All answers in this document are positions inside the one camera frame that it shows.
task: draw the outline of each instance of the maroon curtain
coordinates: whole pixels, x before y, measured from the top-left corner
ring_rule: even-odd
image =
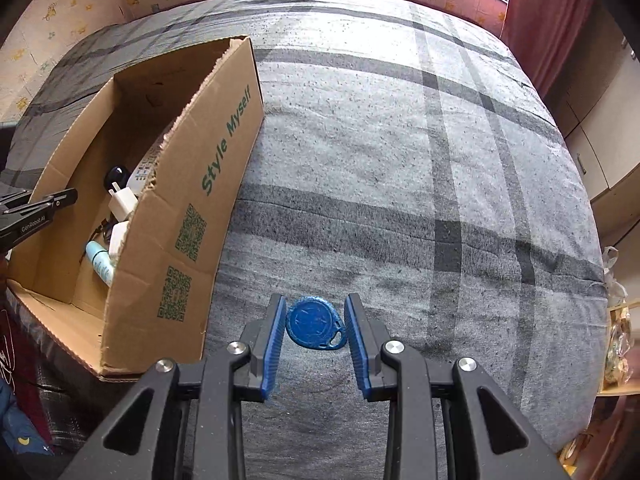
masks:
[[[593,0],[509,0],[500,39],[540,97],[558,76]]]

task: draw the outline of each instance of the red fabric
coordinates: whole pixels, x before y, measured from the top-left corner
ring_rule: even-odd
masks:
[[[500,39],[544,97],[560,73],[593,0],[509,0]]]
[[[36,350],[11,316],[6,316],[3,310],[4,308],[0,305],[0,349],[10,352],[13,357],[8,330],[10,329],[14,343],[16,373],[20,375],[21,378],[25,378],[32,383],[37,383]],[[9,346],[8,349],[4,348],[4,338],[2,338],[2,335],[6,336],[7,345]],[[14,383],[18,408],[31,419],[31,422],[44,441],[47,444],[51,444],[51,434],[49,433],[49,426],[37,387],[24,381],[16,380],[15,378]]]

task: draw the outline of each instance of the gray bedsheet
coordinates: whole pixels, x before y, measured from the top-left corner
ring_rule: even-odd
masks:
[[[573,437],[604,358],[593,216],[530,81],[475,25],[401,0],[213,0],[107,27],[31,102],[2,190],[34,186],[114,71],[239,34],[253,40],[266,118],[206,351],[261,317],[272,292],[340,310],[358,292],[425,356],[475,356],[553,448]],[[244,421],[249,478],[382,475],[386,406],[363,402],[348,348],[285,337],[273,397]]]

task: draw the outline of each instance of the silver screw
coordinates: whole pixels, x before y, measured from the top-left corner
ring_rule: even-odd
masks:
[[[240,355],[246,350],[246,345],[242,341],[233,341],[226,346],[226,351],[233,355]]]
[[[387,341],[385,343],[385,349],[390,354],[399,354],[404,351],[404,345],[399,341]]]
[[[160,359],[156,363],[156,372],[160,372],[161,374],[165,374],[170,372],[174,368],[174,362],[171,359]]]
[[[471,357],[463,357],[458,361],[458,364],[465,372],[473,372],[478,366]]]

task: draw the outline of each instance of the mattress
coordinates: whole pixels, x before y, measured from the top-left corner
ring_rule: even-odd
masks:
[[[424,356],[475,357],[559,449],[587,425],[602,370],[600,248],[551,115],[482,28],[403,0],[210,0],[104,28],[31,102],[2,191],[34,186],[113,72],[243,34],[266,117],[205,352],[262,317],[272,292],[339,310],[357,292]],[[244,408],[248,478],[381,477],[386,418],[362,400],[348,347],[285,337],[270,401]]]

